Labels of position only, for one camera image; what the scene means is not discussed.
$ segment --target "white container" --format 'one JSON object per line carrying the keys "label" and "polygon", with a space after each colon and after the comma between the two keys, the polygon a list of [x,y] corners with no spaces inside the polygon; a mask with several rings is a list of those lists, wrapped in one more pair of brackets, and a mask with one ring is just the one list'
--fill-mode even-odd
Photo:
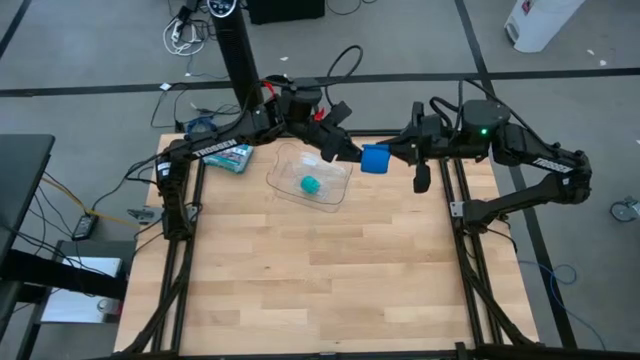
{"label": "white container", "polygon": [[513,47],[523,53],[542,51],[584,1],[517,0],[504,25]]}

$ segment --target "black box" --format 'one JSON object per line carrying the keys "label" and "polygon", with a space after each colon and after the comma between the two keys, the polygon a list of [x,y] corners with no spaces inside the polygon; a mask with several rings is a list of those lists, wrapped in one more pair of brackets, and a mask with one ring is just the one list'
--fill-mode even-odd
{"label": "black box", "polygon": [[317,19],[324,16],[324,0],[247,0],[252,24]]}

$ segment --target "wooden tabletop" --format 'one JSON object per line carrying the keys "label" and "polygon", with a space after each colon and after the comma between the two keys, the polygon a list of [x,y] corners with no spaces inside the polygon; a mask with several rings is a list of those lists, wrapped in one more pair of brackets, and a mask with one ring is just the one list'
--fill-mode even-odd
{"label": "wooden tabletop", "polygon": [[[162,136],[159,149],[177,137]],[[457,341],[473,347],[437,163],[422,195],[412,190],[414,168],[399,160],[383,176],[354,165],[339,211],[327,213],[281,199],[266,183],[284,143],[317,153],[283,139],[256,148],[242,175],[207,167],[180,353],[445,350]],[[465,162],[465,171],[473,198],[499,196],[488,160]],[[451,174],[457,184],[453,168]],[[160,205],[153,186],[148,205]],[[490,227],[508,234],[501,223]],[[148,231],[139,244],[160,232],[159,226]],[[496,300],[536,340],[511,243],[491,233],[481,239]],[[137,254],[116,350],[131,343],[155,310],[167,248],[159,238]]]}

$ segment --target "clear plastic container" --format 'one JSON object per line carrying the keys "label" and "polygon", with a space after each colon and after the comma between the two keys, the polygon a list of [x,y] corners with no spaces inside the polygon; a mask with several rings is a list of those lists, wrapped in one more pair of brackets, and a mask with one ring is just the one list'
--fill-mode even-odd
{"label": "clear plastic container", "polygon": [[336,212],[344,200],[352,170],[350,163],[328,163],[319,155],[286,143],[278,149],[267,183],[280,198]]}

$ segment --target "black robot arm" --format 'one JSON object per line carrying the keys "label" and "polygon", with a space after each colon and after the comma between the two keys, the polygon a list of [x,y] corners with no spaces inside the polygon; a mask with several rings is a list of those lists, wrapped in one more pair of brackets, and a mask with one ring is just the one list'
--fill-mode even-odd
{"label": "black robot arm", "polygon": [[579,204],[591,192],[591,166],[582,151],[570,152],[560,144],[546,144],[530,129],[509,123],[511,110],[489,100],[467,101],[461,110],[461,125],[454,130],[439,115],[424,115],[424,105],[414,103],[411,122],[400,136],[379,144],[390,153],[416,165],[414,191],[426,192],[431,183],[429,159],[475,159],[493,153],[505,166],[531,165],[550,172],[538,185],[490,201],[470,200],[452,204],[452,212],[463,216],[468,228],[486,230],[494,219],[532,206],[555,202]]}
{"label": "black robot arm", "polygon": [[[272,97],[229,125],[215,132],[185,136],[176,140],[157,158],[156,176],[164,199],[164,233],[169,240],[191,236],[190,221],[183,204],[188,164],[239,144],[259,146],[274,141],[287,132],[305,144],[320,150],[321,157],[331,162],[363,162],[363,151],[353,144],[340,123],[351,114],[341,102],[324,116],[318,104],[322,86],[315,80],[291,82],[283,77],[265,80],[270,89],[282,88]],[[416,165],[414,191],[424,193],[431,178],[430,159],[475,159],[489,156],[490,150],[498,164],[527,164],[551,173],[540,184],[494,200],[471,200],[452,204],[452,212],[463,216],[465,225],[484,231],[501,215],[545,204],[578,204],[590,194],[591,167],[581,151],[569,152],[559,144],[544,143],[528,126],[509,123],[511,110],[489,100],[469,100],[457,109],[459,124],[453,126],[442,115],[425,115],[424,104],[413,104],[411,121],[397,137],[378,145],[408,165]]]}
{"label": "black robot arm", "polygon": [[[268,81],[265,85],[273,88]],[[274,92],[264,104],[244,111],[238,119],[216,131],[174,140],[156,158],[156,179],[164,203],[165,239],[181,241],[193,235],[183,197],[191,161],[240,144],[266,145],[287,132],[318,148],[325,161],[360,162],[362,151],[338,126],[351,114],[344,102],[334,106],[325,117],[323,111],[318,110],[322,92],[317,82],[287,80],[286,84],[278,85],[282,87],[280,95]]]}

